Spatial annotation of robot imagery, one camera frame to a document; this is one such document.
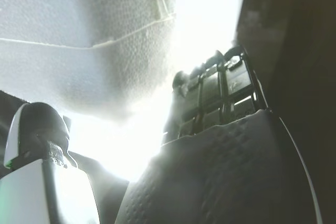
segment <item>dark background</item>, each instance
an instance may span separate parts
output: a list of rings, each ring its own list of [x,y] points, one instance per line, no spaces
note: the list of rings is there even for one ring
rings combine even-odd
[[[335,18],[335,0],[244,0],[237,29],[269,105],[282,117],[303,155],[324,223],[336,223]],[[21,103],[0,94],[2,145]],[[89,174],[101,223],[113,223],[127,182],[92,159],[74,156]],[[0,168],[0,172],[3,176],[7,171]]]

